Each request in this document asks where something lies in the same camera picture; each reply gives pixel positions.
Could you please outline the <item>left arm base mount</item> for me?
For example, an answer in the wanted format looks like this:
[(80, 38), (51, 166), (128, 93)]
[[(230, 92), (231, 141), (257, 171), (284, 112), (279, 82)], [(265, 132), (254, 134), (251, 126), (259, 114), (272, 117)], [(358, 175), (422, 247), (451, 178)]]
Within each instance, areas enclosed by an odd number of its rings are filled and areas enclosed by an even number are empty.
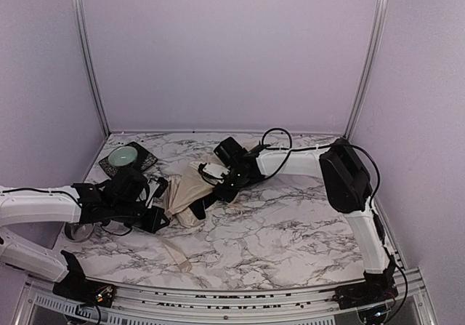
[(60, 254), (67, 262), (68, 273), (62, 281), (54, 283), (53, 294), (83, 302), (85, 305), (110, 308), (115, 297), (116, 286), (88, 279), (81, 264), (72, 253), (62, 250)]

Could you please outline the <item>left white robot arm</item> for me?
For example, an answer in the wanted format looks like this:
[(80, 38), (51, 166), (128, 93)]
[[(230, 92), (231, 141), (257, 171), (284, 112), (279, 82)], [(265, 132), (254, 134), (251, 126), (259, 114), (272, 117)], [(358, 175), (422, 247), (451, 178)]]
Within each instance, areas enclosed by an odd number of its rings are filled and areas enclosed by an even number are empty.
[(1, 262), (55, 283), (68, 276), (84, 278), (76, 257), (54, 252), (13, 233), (11, 225), (63, 222), (107, 225), (121, 222), (148, 233), (169, 225), (162, 208), (152, 206), (168, 187), (159, 177), (153, 184), (135, 169), (120, 169), (97, 185), (73, 183), (61, 188), (1, 188)]

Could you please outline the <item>beige folding umbrella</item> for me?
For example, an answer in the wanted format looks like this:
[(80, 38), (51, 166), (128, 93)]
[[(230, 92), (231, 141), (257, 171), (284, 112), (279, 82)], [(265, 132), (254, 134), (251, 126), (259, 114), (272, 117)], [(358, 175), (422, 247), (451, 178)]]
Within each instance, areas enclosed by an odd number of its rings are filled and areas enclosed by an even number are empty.
[(164, 203), (166, 216), (171, 220), (176, 219), (184, 228), (197, 227), (206, 219), (197, 219), (191, 212), (190, 205), (194, 201), (204, 197), (214, 197), (213, 205), (215, 205), (217, 202), (230, 204), (235, 200), (221, 201), (213, 194), (215, 185), (223, 181), (209, 179), (198, 171), (200, 163), (207, 162), (220, 164), (225, 167), (213, 153), (210, 156), (204, 156), (196, 161), (191, 161), (180, 176), (171, 177), (169, 180), (169, 189)]

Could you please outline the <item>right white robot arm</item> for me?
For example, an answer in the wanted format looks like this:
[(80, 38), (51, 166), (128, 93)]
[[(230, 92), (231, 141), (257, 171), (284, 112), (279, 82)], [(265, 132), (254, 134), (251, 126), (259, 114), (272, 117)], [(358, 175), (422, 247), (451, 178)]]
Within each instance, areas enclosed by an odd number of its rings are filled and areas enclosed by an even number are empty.
[(320, 177), (331, 207), (343, 214), (359, 246), (365, 274), (380, 276), (394, 263), (385, 243), (385, 230), (374, 206), (376, 189), (358, 156), (362, 148), (338, 138), (331, 144), (306, 148), (282, 148), (260, 142), (246, 150), (233, 137), (215, 149), (219, 159), (195, 166), (201, 179), (212, 185), (222, 201), (232, 201), (238, 192), (277, 175)]

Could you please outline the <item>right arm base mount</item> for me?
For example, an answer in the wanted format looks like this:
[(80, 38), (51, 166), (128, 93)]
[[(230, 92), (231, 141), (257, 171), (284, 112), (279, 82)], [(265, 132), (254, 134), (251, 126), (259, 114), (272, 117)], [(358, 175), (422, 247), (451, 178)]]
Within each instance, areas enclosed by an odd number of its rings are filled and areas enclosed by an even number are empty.
[(381, 273), (364, 271), (364, 281), (336, 287), (331, 299), (344, 310), (396, 298), (399, 293), (393, 276), (395, 269), (396, 263), (390, 258)]

